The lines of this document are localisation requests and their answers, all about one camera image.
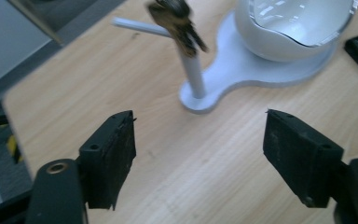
gray wall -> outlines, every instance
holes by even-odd
[[[0,0],[0,78],[49,40],[7,0]]]

horizontal white rod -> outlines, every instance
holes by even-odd
[[[120,17],[114,17],[111,23],[118,27],[145,32],[152,35],[162,35],[165,37],[171,37],[170,33],[168,33],[168,31],[165,28],[159,25],[149,24],[141,21],[132,21]]]

table top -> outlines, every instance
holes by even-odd
[[[187,1],[209,53],[234,0]],[[111,115],[133,110],[137,157],[117,210],[89,210],[90,223],[334,223],[335,202],[309,209],[263,155],[269,108],[290,113],[358,158],[358,65],[343,50],[358,35],[358,11],[331,62],[289,88],[244,87],[209,114],[183,108],[186,76],[172,40],[114,27],[114,16],[152,23],[144,0],[128,0],[14,87],[4,100],[32,175],[75,159]]]

white pole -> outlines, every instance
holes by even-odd
[[[132,21],[118,17],[113,18],[111,23],[118,27],[145,32],[152,35],[171,37],[170,33],[165,28],[154,24],[148,24],[141,21]],[[197,99],[203,98],[206,92],[201,76],[200,59],[198,54],[194,58],[189,58],[185,56],[183,52],[179,50],[179,48],[178,51],[182,61],[182,65],[185,68],[187,74],[188,82],[190,84],[193,97]]]

white ceramic pot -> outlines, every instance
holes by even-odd
[[[246,48],[276,62],[315,55],[349,24],[357,0],[238,0],[237,29]]]

